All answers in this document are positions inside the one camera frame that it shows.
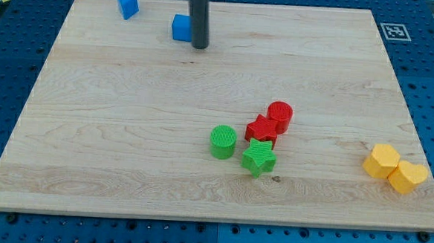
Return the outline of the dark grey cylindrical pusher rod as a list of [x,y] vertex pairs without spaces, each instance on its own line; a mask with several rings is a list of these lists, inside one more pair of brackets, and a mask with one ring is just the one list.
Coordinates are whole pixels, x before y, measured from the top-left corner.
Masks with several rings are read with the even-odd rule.
[[206,49],[210,43],[209,0],[187,0],[191,21],[191,45],[195,49]]

